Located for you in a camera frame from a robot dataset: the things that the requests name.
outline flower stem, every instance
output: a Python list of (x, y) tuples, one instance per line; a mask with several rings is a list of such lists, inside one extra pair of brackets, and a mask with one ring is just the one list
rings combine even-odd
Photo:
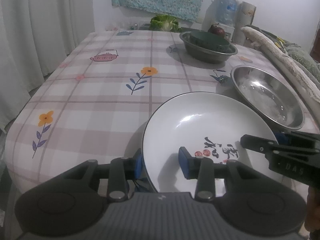
[[(38, 144), (39, 144), (39, 142), (40, 142), (40, 140), (41, 140), (41, 137), (42, 137), (42, 134), (43, 134), (44, 127), (45, 127), (45, 123), (44, 123), (44, 125), (43, 125), (42, 132), (41, 132), (41, 134), (40, 134), (40, 138), (39, 138)], [(35, 150), (35, 153), (33, 154), (33, 157), (35, 156), (36, 151), (37, 151), (37, 149), (38, 149), (38, 144), (37, 144), (37, 148), (36, 148), (36, 150)]]
[(131, 94), (133, 94), (133, 91), (134, 91), (136, 85), (139, 83), (140, 79), (144, 77), (144, 75), (145, 75), (145, 74), (143, 74), (143, 75), (138, 79), (138, 81), (134, 84), (134, 87), (133, 87), (133, 89), (132, 89)]

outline screw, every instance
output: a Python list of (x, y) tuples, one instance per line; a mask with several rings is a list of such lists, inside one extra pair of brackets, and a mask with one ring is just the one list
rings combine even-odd
[(119, 190), (115, 190), (115, 191), (112, 191), (109, 196), (113, 199), (121, 199), (125, 196), (124, 192), (122, 191), (119, 191)]
[(210, 191), (202, 190), (198, 192), (197, 196), (201, 199), (211, 199), (213, 197), (213, 194)]

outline dark green basket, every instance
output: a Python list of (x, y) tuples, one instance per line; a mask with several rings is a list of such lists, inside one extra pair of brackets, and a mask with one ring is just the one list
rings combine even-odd
[(221, 53), (228, 53), (229, 51), (229, 41), (213, 33), (191, 31), (189, 40), (191, 43), (204, 49), (209, 49)]

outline white plate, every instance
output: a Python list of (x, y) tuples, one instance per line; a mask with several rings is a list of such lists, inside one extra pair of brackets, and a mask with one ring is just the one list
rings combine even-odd
[[(264, 154), (240, 146), (244, 134), (276, 140), (257, 113), (232, 98), (210, 92), (171, 98), (154, 112), (143, 134), (143, 160), (151, 185), (158, 192), (191, 192), (194, 195), (197, 180), (186, 180), (179, 166), (181, 146), (192, 156), (196, 152), (210, 153), (209, 158), (215, 163), (225, 163), (229, 152), (230, 159), (238, 159), (280, 182), (282, 175), (268, 169)], [(216, 195), (224, 193), (223, 179), (216, 180)]]

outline ribbed gray surface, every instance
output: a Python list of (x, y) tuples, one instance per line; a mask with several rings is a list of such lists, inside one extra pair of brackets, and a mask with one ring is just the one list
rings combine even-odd
[(22, 240), (301, 240), (297, 234), (265, 238), (245, 234), (227, 224), (212, 204), (190, 193), (135, 193), (111, 204), (101, 220), (82, 233), (45, 238), (26, 234)]

